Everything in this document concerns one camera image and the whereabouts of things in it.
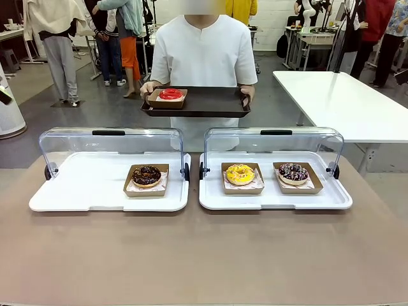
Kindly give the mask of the person's left hand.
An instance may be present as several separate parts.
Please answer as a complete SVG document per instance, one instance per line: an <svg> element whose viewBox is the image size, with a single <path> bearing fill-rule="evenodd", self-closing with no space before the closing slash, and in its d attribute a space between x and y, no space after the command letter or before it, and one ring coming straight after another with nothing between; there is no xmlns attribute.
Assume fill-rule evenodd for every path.
<svg viewBox="0 0 408 306"><path fill-rule="evenodd" d="M255 87L253 85L239 85L240 92L243 94L243 107L248 106L254 99Z"/></svg>

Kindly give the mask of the person's right hand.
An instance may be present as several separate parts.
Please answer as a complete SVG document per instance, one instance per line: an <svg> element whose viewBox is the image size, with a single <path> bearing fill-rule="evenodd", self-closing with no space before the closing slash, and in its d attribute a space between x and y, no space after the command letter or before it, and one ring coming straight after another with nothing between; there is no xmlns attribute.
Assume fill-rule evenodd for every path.
<svg viewBox="0 0 408 306"><path fill-rule="evenodd" d="M147 100L147 97L150 96L153 91L155 90L156 87L162 86L160 82L157 81L148 81L145 82L141 87L140 87L140 96L143 101Z"/></svg>

